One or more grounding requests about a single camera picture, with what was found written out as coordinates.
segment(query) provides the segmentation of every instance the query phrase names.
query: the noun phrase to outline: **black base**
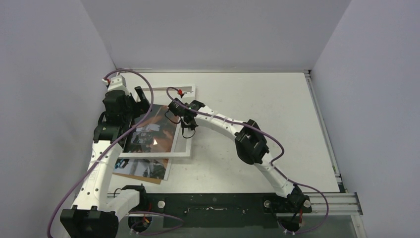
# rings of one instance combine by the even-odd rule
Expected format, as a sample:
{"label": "black base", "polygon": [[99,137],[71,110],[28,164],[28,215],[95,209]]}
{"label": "black base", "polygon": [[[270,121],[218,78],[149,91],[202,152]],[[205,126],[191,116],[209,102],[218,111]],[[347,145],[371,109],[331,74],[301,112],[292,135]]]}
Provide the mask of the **black base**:
{"label": "black base", "polygon": [[[186,228],[278,228],[275,213],[292,213],[287,199],[275,193],[148,193],[147,197],[152,203],[152,212],[182,218]],[[164,208],[158,208],[159,201],[165,202]],[[265,201],[270,201],[270,208],[264,207]],[[145,211],[147,208],[136,207],[132,211]],[[312,209],[303,208],[303,212],[309,213]],[[177,225],[179,221],[164,219],[165,228]]]}

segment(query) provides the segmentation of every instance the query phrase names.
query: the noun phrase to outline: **wall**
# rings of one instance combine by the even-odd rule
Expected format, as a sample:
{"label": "wall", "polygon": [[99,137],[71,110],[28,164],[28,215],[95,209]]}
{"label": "wall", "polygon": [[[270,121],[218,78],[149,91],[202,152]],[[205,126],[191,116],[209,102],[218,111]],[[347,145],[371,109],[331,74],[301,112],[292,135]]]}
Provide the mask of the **wall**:
{"label": "wall", "polygon": [[82,0],[117,67],[310,69],[350,0]]}
{"label": "wall", "polygon": [[0,2],[1,237],[46,237],[87,167],[112,69],[79,0]]}
{"label": "wall", "polygon": [[420,1],[353,0],[312,71],[369,237],[419,237]]}

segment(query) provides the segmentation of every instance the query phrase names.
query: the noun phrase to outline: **white table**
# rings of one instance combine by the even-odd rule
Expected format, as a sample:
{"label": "white table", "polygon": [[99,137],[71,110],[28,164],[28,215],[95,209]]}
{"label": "white table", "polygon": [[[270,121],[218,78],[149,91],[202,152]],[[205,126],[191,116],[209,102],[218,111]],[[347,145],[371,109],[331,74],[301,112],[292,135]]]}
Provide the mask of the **white table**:
{"label": "white table", "polygon": [[[303,73],[144,73],[153,85],[195,84],[196,99],[228,117],[255,120],[285,148],[276,162],[289,178],[322,192],[338,192],[337,180]],[[145,86],[136,75],[123,73],[127,86]],[[157,97],[156,103],[170,103]],[[272,155],[280,149],[268,142]],[[109,192],[125,185],[148,193],[273,192],[257,168],[242,162],[233,141],[198,127],[189,159],[174,159],[167,181],[160,185],[113,175]],[[313,192],[302,188],[304,192]]]}

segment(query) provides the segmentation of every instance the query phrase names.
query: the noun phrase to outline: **screw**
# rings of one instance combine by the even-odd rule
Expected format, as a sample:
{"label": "screw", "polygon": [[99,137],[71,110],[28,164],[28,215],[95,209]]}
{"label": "screw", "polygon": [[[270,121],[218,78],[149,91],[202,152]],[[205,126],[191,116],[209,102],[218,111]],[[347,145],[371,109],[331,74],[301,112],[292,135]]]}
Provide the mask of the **screw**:
{"label": "screw", "polygon": [[268,201],[268,200],[266,200],[266,201],[264,202],[264,207],[265,207],[265,208],[270,208],[270,206],[271,206],[271,202],[270,202],[270,201]]}
{"label": "screw", "polygon": [[309,208],[311,206],[311,202],[309,200],[305,200],[303,206]]}
{"label": "screw", "polygon": [[157,207],[160,208],[160,209],[164,208],[165,207],[165,202],[164,201],[157,202]]}

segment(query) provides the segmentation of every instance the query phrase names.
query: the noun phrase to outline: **purple cable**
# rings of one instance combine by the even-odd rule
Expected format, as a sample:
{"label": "purple cable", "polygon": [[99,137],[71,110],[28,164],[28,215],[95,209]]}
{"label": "purple cable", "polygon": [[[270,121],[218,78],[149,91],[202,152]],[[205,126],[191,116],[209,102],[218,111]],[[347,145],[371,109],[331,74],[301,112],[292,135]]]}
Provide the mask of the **purple cable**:
{"label": "purple cable", "polygon": [[138,122],[136,123],[134,126],[132,126],[130,129],[128,129],[128,131],[126,131],[125,133],[123,133],[121,136],[119,136],[113,143],[111,143],[108,148],[106,148],[102,154],[99,155],[98,159],[93,163],[93,165],[86,171],[86,173],[73,185],[73,187],[71,187],[71,189],[65,194],[65,196],[61,199],[61,201],[58,203],[57,207],[54,209],[54,211],[52,212],[50,221],[48,222],[48,228],[47,228],[47,237],[48,238],[53,238],[53,236],[51,235],[51,226],[53,225],[53,221],[55,216],[57,215],[60,207],[63,205],[63,203],[66,201],[66,199],[70,196],[70,194],[85,180],[85,178],[93,171],[93,169],[96,167],[96,165],[99,163],[99,161],[101,161],[101,159],[108,153],[108,151],[115,145],[117,144],[121,139],[123,139],[124,137],[128,136],[128,134],[130,134],[130,132],[132,132],[140,123],[142,123],[147,116],[149,115],[149,113],[152,111],[152,105],[153,105],[153,90],[152,90],[152,86],[150,85],[150,83],[148,82],[148,80],[142,76],[141,74],[137,73],[136,71],[133,71],[131,69],[116,69],[110,73],[108,73],[104,79],[108,79],[109,76],[111,76],[114,73],[117,72],[130,72],[133,73],[139,77],[141,77],[147,84],[147,86],[149,87],[150,90],[150,107],[147,110],[145,116]]}
{"label": "purple cable", "polygon": [[[178,221],[181,221],[181,222],[182,222],[182,224],[181,224],[181,225],[178,225],[178,226],[175,226],[175,227],[172,227],[172,228],[166,229],[166,230],[164,230],[164,231],[160,231],[160,232],[153,232],[153,233],[138,233],[138,235],[141,235],[141,236],[154,236],[154,235],[159,235],[159,234],[167,233],[167,232],[170,232],[170,231],[173,231],[173,230],[175,230],[175,229],[180,228],[180,227],[181,227],[181,226],[185,223],[185,221],[184,221],[184,220],[182,220],[182,219],[181,219],[181,218],[179,218],[179,217],[174,217],[174,216],[171,216],[171,215],[168,215],[168,214],[162,214],[162,213],[157,213],[157,212],[130,212],[129,214],[151,214],[151,215],[158,215],[158,216],[163,216],[163,217],[172,218],[172,219],[175,219],[175,220],[178,220]],[[139,222],[134,223],[134,224],[131,226],[131,229],[134,229],[134,227],[136,227],[136,225],[138,225],[138,224],[140,224],[140,223],[142,223],[142,222],[143,222],[143,221],[139,221]]]}
{"label": "purple cable", "polygon": [[202,112],[199,112],[199,111],[196,111],[196,110],[194,110],[194,109],[190,109],[189,107],[187,107],[187,106],[185,106],[184,104],[182,104],[182,103],[179,103],[179,102],[177,102],[177,101],[175,101],[174,100],[174,98],[172,98],[171,97],[171,95],[169,94],[169,90],[170,89],[173,89],[173,90],[175,90],[175,91],[179,91],[177,88],[174,88],[174,87],[168,87],[167,89],[166,89],[166,94],[168,95],[168,97],[174,102],[174,103],[176,103],[176,104],[178,104],[180,107],[182,107],[182,108],[184,108],[184,109],[187,109],[187,110],[189,110],[189,111],[192,111],[192,112],[194,112],[194,113],[197,113],[197,114],[201,114],[201,115],[204,115],[204,116],[207,116],[207,117],[213,117],[213,118],[216,118],[216,119],[219,119],[219,120],[223,120],[223,121],[226,121],[226,122],[228,122],[228,123],[230,123],[230,124],[235,124],[235,125],[241,125],[241,126],[245,126],[245,127],[247,127],[247,128],[250,128],[250,129],[252,129],[252,130],[255,130],[255,131],[257,131],[257,132],[259,132],[259,133],[261,133],[261,134],[263,134],[263,135],[265,135],[265,136],[267,136],[268,138],[270,138],[271,140],[273,140],[280,148],[281,148],[281,153],[278,155],[278,156],[276,156],[276,157],[274,157],[274,159],[272,159],[271,161],[270,161],[270,165],[271,166],[273,166],[274,167],[274,169],[280,174],[280,175],[282,175],[285,179],[287,179],[287,180],[289,180],[290,182],[292,182],[292,183],[294,183],[294,184],[296,184],[296,185],[298,185],[298,186],[302,186],[302,187],[307,187],[307,188],[310,188],[310,189],[312,189],[312,190],[314,190],[314,191],[316,191],[317,193],[319,193],[319,194],[321,194],[321,196],[324,198],[324,200],[325,200],[325,204],[326,204],[326,213],[325,213],[325,217],[324,217],[324,219],[318,224],[318,225],[316,225],[316,226],[314,226],[314,227],[312,227],[312,228],[310,228],[310,229],[307,229],[307,230],[304,230],[304,231],[300,231],[300,232],[295,232],[295,234],[302,234],[302,233],[307,233],[307,232],[311,232],[311,231],[313,231],[313,230],[315,230],[316,228],[318,228],[318,227],[320,227],[322,224],[324,224],[325,223],[325,221],[326,221],[326,219],[327,219],[327,217],[328,217],[328,213],[329,213],[329,205],[328,205],[328,201],[327,201],[327,198],[325,197],[325,195],[321,192],[321,191],[319,191],[318,189],[316,189],[316,188],[314,188],[314,187],[312,187],[312,186],[309,186],[309,185],[306,185],[306,184],[302,184],[302,183],[299,183],[299,182],[295,182],[295,181],[293,181],[293,180],[291,180],[291,179],[289,179],[281,170],[279,170],[273,163],[274,163],[274,161],[276,161],[276,160],[278,160],[280,157],[282,157],[283,155],[284,155],[284,147],[283,147],[283,145],[276,139],[276,138],[274,138],[274,137],[272,137],[271,135],[269,135],[269,134],[267,134],[267,133],[265,133],[264,131],[261,131],[261,130],[259,130],[259,129],[257,129],[257,128],[255,128],[255,127],[253,127],[253,126],[250,126],[250,125],[248,125],[248,124],[245,124],[245,123],[241,123],[241,122],[236,122],[236,121],[231,121],[231,120],[227,120],[227,119],[225,119],[225,118],[222,118],[222,117],[219,117],[219,116],[212,116],[212,115],[210,115],[210,114],[207,114],[207,113],[202,113]]}

